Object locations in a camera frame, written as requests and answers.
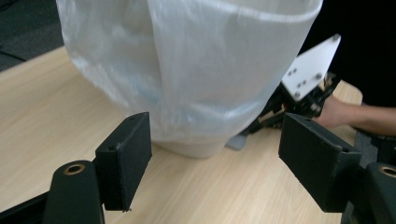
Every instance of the translucent plastic bag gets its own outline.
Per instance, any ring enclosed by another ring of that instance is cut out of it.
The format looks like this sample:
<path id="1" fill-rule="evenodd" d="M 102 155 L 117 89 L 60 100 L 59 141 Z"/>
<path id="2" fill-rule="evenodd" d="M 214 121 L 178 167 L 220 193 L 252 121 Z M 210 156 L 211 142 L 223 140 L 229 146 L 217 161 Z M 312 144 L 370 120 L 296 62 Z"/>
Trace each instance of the translucent plastic bag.
<path id="1" fill-rule="evenodd" d="M 154 143 L 193 157 L 224 148 L 262 111 L 321 0 L 57 0 L 81 74 Z"/>

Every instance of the metal bolt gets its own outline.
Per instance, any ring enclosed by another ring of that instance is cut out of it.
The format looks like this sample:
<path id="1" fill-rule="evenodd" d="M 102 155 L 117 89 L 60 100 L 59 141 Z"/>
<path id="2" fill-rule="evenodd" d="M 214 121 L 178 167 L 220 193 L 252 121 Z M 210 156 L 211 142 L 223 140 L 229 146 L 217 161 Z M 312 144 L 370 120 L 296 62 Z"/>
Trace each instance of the metal bolt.
<path id="1" fill-rule="evenodd" d="M 341 36 L 339 34 L 336 34 L 332 37 L 333 41 L 337 41 Z"/>
<path id="2" fill-rule="evenodd" d="M 316 79 L 321 79 L 323 77 L 323 75 L 321 73 L 317 73 L 317 75 L 315 76 Z"/>

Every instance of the white plastic bag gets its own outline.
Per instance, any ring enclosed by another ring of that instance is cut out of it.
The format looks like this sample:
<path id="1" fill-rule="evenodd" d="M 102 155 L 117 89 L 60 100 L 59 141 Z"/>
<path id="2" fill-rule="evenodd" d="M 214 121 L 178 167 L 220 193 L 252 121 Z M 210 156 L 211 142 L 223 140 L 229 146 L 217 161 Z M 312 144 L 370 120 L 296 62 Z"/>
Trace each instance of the white plastic bag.
<path id="1" fill-rule="evenodd" d="M 321 0 L 57 0 L 81 74 L 148 111 L 154 143 L 209 157 L 262 111 Z"/>

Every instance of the screw hole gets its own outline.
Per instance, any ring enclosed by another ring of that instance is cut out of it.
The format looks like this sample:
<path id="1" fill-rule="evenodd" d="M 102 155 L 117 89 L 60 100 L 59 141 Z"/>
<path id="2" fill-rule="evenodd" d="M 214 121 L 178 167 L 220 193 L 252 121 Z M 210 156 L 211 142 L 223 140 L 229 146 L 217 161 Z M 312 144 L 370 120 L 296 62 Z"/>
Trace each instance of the screw hole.
<path id="1" fill-rule="evenodd" d="M 383 174 L 391 176 L 391 177 L 396 177 L 396 170 L 390 167 L 381 167 L 381 171 Z"/>
<path id="2" fill-rule="evenodd" d="M 64 174 L 76 175 L 78 173 L 81 173 L 84 169 L 85 169 L 85 165 L 83 164 L 73 164 L 68 166 L 66 169 L 64 169 Z"/>

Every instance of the gray floor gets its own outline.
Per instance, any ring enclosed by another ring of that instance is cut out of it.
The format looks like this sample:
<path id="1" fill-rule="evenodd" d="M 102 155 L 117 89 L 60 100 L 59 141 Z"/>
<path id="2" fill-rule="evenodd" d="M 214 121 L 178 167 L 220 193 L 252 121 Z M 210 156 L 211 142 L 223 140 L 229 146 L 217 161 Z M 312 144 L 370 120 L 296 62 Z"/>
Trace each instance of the gray floor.
<path id="1" fill-rule="evenodd" d="M 0 71 L 64 44 L 55 0 L 0 0 Z"/>

